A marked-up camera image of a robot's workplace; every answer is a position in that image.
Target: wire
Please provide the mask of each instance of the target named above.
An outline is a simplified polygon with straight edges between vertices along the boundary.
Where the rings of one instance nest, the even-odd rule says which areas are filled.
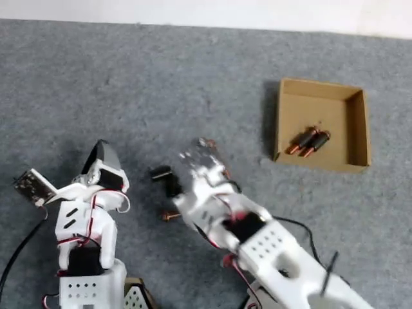
[[[216,185],[211,185],[209,180],[207,180],[207,182],[209,183],[209,185],[212,188],[216,188],[216,187],[219,187],[221,185],[224,185],[225,183],[229,183],[229,184],[235,186],[236,190],[238,190],[238,193],[242,193],[242,188],[240,187],[240,185],[237,182],[235,182],[234,180],[231,180],[231,179],[222,180],[221,182],[217,183]]]
[[[236,272],[239,274],[239,276],[241,276],[241,278],[244,280],[244,282],[247,284],[248,289],[252,292],[253,296],[255,297],[257,303],[259,304],[259,307],[257,307],[257,309],[263,309],[262,304],[260,302],[260,299],[258,297],[258,295],[256,295],[256,292],[254,291],[254,289],[252,288],[252,286],[250,285],[249,281],[247,281],[247,278],[245,277],[245,275],[243,274],[243,272],[240,270],[238,262],[236,262],[234,259],[232,260],[232,266],[233,268],[236,270]],[[250,304],[247,308],[251,309],[253,307],[250,307],[251,305],[253,305],[256,303],[252,303]]]
[[[130,199],[129,199],[129,197],[126,194],[124,194],[122,191],[114,191],[114,192],[116,192],[117,194],[123,196],[127,201],[127,208],[124,211],[120,211],[121,207],[119,207],[118,209],[116,209],[117,212],[119,214],[125,214],[125,213],[129,212],[129,210],[130,210]]]
[[[14,251],[12,257],[10,258],[10,260],[8,261],[8,263],[6,265],[5,271],[1,275],[1,279],[0,279],[0,304],[1,304],[1,297],[3,295],[3,289],[5,287],[5,283],[6,283],[6,280],[7,280],[8,273],[12,269],[12,266],[13,266],[15,260],[19,256],[19,254],[22,251],[22,249],[24,248],[24,246],[27,245],[27,243],[33,238],[33,236],[41,228],[41,226],[44,224],[44,222],[46,222],[46,220],[48,219],[48,211],[47,211],[46,207],[41,206],[41,208],[45,211],[44,218],[34,227],[34,229],[29,233],[29,235],[27,235],[27,237],[23,239],[23,241],[20,243],[20,245]]]
[[[47,305],[47,297],[58,297],[60,293],[55,293],[55,294],[45,294],[41,298],[41,304],[43,309],[50,309],[50,307]]]
[[[223,199],[220,198],[220,196],[224,196],[224,195],[227,195],[227,194],[218,193],[218,194],[215,194],[215,195],[213,196],[213,198],[216,198],[217,200],[221,201],[222,204],[224,204],[224,206],[226,206],[226,207],[228,208],[228,210],[229,210],[229,216],[230,216],[230,221],[231,221],[231,222],[234,222],[234,221],[236,221],[236,217],[235,217],[235,215],[234,215],[234,213],[233,213],[232,207],[230,207],[230,205],[229,205],[228,202],[226,202],[225,200],[223,200]]]
[[[57,242],[57,246],[62,245],[63,243],[71,243],[71,242],[73,242],[73,241],[84,241],[84,240],[92,241],[92,242],[94,242],[94,244],[95,244],[97,247],[100,247],[100,244],[99,244],[97,241],[95,241],[93,238],[90,238],[90,237],[87,237],[87,236],[84,236],[84,235],[80,235],[80,234],[77,234],[75,237],[72,237],[72,238],[59,240],[59,241]]]
[[[285,221],[285,222],[289,222],[292,224],[296,224],[302,228],[304,228],[307,233],[309,234],[309,242],[310,242],[310,248],[312,250],[312,254],[314,255],[314,259],[316,260],[316,262],[318,262],[323,268],[325,268],[325,266],[322,264],[321,259],[319,258],[319,255],[317,253],[316,250],[316,246],[315,246],[315,242],[314,242],[314,234],[312,233],[312,230],[309,229],[309,227],[307,227],[305,224],[296,221],[296,220],[292,220],[292,219],[288,219],[288,218],[284,218],[284,217],[278,217],[278,216],[272,216],[273,218],[275,218],[276,220],[279,221]]]

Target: screw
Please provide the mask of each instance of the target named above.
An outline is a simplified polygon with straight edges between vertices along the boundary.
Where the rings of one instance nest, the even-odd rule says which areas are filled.
[[[165,211],[162,214],[162,220],[165,222],[169,222],[171,219],[180,217],[181,214],[179,212],[173,211],[173,212],[169,212],[169,211]]]

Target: black component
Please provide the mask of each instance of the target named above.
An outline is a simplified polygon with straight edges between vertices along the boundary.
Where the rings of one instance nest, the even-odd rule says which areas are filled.
[[[151,170],[150,177],[154,182],[164,182],[168,198],[174,198],[183,192],[183,188],[179,183],[179,177],[173,174],[171,167],[168,165],[162,165]]]
[[[312,138],[316,135],[317,129],[314,127],[309,128],[304,133],[300,134],[296,140],[296,145],[299,146],[299,149],[306,147]]]
[[[98,140],[94,148],[91,150],[86,163],[83,166],[81,174],[87,174],[90,167],[97,159],[104,161],[104,144],[109,144],[106,140]]]
[[[32,171],[26,171],[15,182],[14,188],[31,203],[35,204],[42,199],[42,204],[56,195],[51,184],[38,178]]]
[[[326,131],[320,132],[315,138],[311,141],[310,147],[317,151],[320,147],[322,147],[327,141],[330,139],[330,134]]]
[[[323,281],[323,285],[322,285],[322,290],[321,290],[321,296],[324,296],[324,293],[326,291],[326,288],[328,287],[328,283],[329,283],[329,278],[330,278],[330,274],[333,271],[333,268],[335,267],[337,258],[339,257],[339,253],[337,251],[335,251],[335,254],[332,257],[332,260],[330,261],[329,266],[326,268],[326,275],[324,277],[324,281]]]
[[[101,169],[97,184],[106,189],[121,191],[123,189],[123,178],[105,169]]]
[[[5,283],[7,280],[7,275],[10,272],[10,270],[12,269],[12,266],[15,262],[15,260],[17,259],[17,257],[19,256],[20,252],[22,251],[22,249],[24,248],[25,245],[27,245],[27,243],[33,238],[33,236],[36,234],[36,232],[41,228],[41,226],[43,225],[43,223],[47,220],[47,215],[44,217],[44,219],[42,219],[35,227],[34,229],[29,233],[29,235],[27,235],[26,238],[23,239],[23,241],[21,242],[21,244],[17,247],[17,249],[14,251],[12,257],[10,258],[10,260],[7,263],[7,266],[5,268],[5,271],[3,272],[3,274],[1,275],[1,279],[0,279],[0,304],[1,304],[1,296],[3,295],[3,289],[5,288]]]
[[[266,225],[254,212],[248,213],[242,220],[235,221],[234,223],[225,221],[224,224],[226,229],[239,239],[240,243],[244,243]]]
[[[100,247],[78,247],[70,251],[66,276],[98,276],[104,273],[100,264]]]

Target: open cardboard tray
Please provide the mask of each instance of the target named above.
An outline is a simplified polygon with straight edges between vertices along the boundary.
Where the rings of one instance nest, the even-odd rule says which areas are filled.
[[[277,105],[276,162],[339,172],[360,172],[371,164],[368,108],[362,88],[282,79]],[[287,149],[310,126],[327,130],[330,140],[308,158]]]

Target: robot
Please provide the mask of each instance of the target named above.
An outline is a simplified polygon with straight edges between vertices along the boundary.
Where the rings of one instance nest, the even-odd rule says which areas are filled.
[[[331,267],[309,255],[277,217],[241,194],[213,141],[201,138],[180,157],[179,177],[167,166],[152,172],[153,180],[165,181],[178,209],[164,220],[180,215],[211,245],[230,252],[225,265],[246,282],[243,271],[253,275],[245,309],[373,309]]]
[[[62,309],[150,308],[143,288],[132,286],[124,295],[126,268],[115,258],[117,226],[109,212],[129,211],[129,180],[106,141],[97,142],[71,184],[56,189],[30,169],[15,188],[37,207],[62,200],[55,226],[60,288],[53,295],[59,296]],[[49,308],[46,301],[47,295],[43,308]]]

